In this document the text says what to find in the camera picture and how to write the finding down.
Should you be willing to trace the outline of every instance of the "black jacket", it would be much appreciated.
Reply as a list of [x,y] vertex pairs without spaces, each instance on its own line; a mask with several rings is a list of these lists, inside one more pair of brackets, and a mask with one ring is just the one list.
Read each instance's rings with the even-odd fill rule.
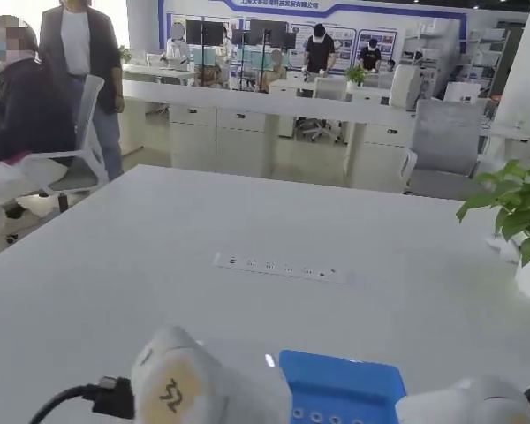
[[[33,59],[0,72],[0,162],[25,153],[72,151],[71,104]],[[69,166],[71,158],[57,159]]]
[[[114,27],[108,16],[87,7],[88,28],[90,31],[90,73],[105,81],[98,95],[98,104],[106,113],[116,113],[116,89],[112,69],[121,68],[120,52],[117,47]],[[70,95],[71,82],[64,58],[61,38],[63,6],[43,13],[40,32],[39,57],[55,76],[59,86]]]

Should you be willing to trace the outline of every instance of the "chair leg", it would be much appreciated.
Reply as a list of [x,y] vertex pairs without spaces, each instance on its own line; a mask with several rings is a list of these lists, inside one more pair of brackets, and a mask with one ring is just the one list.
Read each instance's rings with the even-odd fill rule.
[[59,212],[63,213],[69,209],[69,199],[67,199],[66,194],[59,194],[57,203],[59,204]]

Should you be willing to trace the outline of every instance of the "ceiling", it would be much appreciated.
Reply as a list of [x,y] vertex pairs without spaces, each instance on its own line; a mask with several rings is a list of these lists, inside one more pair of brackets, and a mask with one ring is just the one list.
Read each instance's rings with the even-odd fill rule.
[[[412,4],[414,0],[371,0],[385,3]],[[480,9],[495,11],[530,11],[530,0],[419,0],[420,5],[473,8],[478,5]]]

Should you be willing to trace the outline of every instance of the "black cable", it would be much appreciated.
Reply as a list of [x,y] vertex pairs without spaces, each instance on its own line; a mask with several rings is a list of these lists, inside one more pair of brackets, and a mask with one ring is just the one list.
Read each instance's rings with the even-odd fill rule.
[[110,417],[133,420],[133,393],[130,380],[127,378],[103,377],[98,384],[75,386],[64,390],[53,397],[29,421],[29,424],[41,424],[43,420],[64,401],[83,398],[93,402],[93,413]]
[[89,393],[91,390],[90,386],[96,387],[93,384],[89,384],[88,386],[75,386],[62,391],[53,397],[47,404],[42,406],[42,409],[40,409],[37,414],[29,421],[29,424],[40,424],[43,420],[45,420],[45,417],[51,413],[51,411],[61,405],[64,401],[74,398],[81,398]]

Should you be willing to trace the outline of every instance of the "white machine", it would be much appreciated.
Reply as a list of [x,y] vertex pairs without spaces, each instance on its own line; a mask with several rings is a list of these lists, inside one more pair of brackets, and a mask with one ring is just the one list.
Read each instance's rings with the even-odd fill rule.
[[[133,366],[135,423],[288,424],[290,392],[270,361],[273,384],[242,372],[239,359],[218,362],[183,329],[163,329]],[[396,409],[401,424],[530,424],[524,393],[495,377],[403,397]]]
[[390,88],[389,105],[395,108],[414,110],[422,88],[420,67],[400,64]]

